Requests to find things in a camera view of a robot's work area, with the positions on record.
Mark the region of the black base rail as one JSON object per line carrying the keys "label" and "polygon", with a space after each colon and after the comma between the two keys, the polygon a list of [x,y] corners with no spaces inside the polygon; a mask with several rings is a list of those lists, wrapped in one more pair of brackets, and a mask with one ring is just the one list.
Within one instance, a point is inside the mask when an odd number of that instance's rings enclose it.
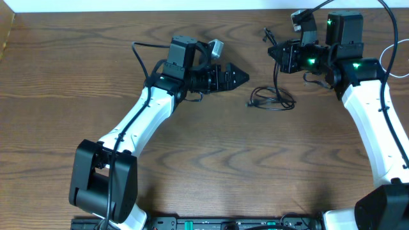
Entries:
{"label": "black base rail", "polygon": [[269,218],[182,218],[176,216],[149,217],[145,224],[135,226],[142,230],[225,230],[225,229],[296,229],[325,230],[319,217],[287,213]]}

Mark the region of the cardboard box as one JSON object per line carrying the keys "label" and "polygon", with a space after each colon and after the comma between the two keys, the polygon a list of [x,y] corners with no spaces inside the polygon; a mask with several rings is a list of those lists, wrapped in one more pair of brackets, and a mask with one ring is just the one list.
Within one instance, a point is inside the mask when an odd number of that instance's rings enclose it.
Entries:
{"label": "cardboard box", "polygon": [[15,19],[15,12],[1,0],[0,8],[0,53],[3,58],[4,50]]}

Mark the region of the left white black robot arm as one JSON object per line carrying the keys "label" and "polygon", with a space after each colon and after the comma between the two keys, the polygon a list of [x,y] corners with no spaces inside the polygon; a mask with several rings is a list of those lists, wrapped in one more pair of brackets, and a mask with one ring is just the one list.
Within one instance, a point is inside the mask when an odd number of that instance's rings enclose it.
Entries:
{"label": "left white black robot arm", "polygon": [[97,142],[83,140],[75,151],[68,200],[99,217],[98,222],[74,223],[85,229],[143,229],[148,219],[137,199],[137,161],[160,124],[169,118],[187,93],[201,96],[231,91],[249,81],[249,74],[215,60],[224,44],[189,36],[174,36],[168,57],[151,72],[143,67],[144,87],[127,115]]}

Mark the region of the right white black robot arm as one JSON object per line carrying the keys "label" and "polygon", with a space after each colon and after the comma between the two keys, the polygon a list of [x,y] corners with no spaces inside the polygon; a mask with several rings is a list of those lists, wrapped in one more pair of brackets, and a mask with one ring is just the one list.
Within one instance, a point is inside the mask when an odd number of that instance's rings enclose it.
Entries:
{"label": "right white black robot arm", "polygon": [[323,74],[353,118],[366,149],[374,190],[354,207],[330,210],[311,222],[312,229],[407,229],[408,138],[394,110],[385,70],[363,56],[363,17],[357,11],[333,11],[324,45],[318,43],[311,10],[291,15],[301,36],[270,47],[283,73]]}

